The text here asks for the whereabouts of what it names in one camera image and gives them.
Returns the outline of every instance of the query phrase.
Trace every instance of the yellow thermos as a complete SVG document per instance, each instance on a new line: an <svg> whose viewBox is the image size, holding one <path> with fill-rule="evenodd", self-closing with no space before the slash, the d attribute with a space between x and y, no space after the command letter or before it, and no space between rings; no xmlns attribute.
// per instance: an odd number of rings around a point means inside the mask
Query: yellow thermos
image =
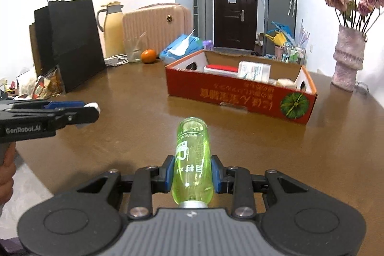
<svg viewBox="0 0 384 256"><path fill-rule="evenodd" d="M122 30L122 10L124 6L119 1L110 2L106 7L97 12L96 23L100 31L104 33L105 57L109 58L114 55L124 54L124 39ZM106 12L104 28L100 25L99 14Z"/></svg>

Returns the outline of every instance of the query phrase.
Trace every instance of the white cable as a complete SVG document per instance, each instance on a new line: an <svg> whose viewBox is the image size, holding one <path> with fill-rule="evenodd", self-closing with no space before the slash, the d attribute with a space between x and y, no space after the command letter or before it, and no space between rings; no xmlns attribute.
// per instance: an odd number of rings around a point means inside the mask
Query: white cable
<svg viewBox="0 0 384 256"><path fill-rule="evenodd" d="M122 64L128 63L127 55L114 55L112 57L104 59L105 65L107 67L118 67Z"/></svg>

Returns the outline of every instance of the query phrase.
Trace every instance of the doorway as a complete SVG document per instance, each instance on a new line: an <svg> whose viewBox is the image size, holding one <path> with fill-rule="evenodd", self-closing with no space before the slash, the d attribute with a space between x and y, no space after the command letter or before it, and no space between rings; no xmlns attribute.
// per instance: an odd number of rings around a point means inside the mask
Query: doorway
<svg viewBox="0 0 384 256"><path fill-rule="evenodd" d="M214 0L214 46L255 49L257 0Z"/></svg>
<svg viewBox="0 0 384 256"><path fill-rule="evenodd" d="M203 41L206 38L205 0L193 0L193 35Z"/></svg>

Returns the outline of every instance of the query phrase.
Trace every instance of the cardboard box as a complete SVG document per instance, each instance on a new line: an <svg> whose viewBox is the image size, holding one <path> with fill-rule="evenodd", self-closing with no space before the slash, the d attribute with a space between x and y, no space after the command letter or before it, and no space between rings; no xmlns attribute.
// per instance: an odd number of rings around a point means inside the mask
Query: cardboard box
<svg viewBox="0 0 384 256"><path fill-rule="evenodd" d="M240 61L270 64L270 78L289 78L299 87L305 85L305 91L203 73L207 64L238 67ZM251 55L200 50L167 65L166 76L170 96L229 104L301 124L308 122L317 98L316 87L305 66Z"/></svg>

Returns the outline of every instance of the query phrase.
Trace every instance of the red lid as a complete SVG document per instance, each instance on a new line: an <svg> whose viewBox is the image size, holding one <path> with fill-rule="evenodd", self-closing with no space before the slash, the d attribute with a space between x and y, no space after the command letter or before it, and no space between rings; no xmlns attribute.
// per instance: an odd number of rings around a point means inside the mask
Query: red lid
<svg viewBox="0 0 384 256"><path fill-rule="evenodd" d="M208 64L206 66L206 68L213 69L213 70L235 72L235 73L237 73L237 71L238 71L238 69L236 67L230 67L228 65L219 65L219 64Z"/></svg>

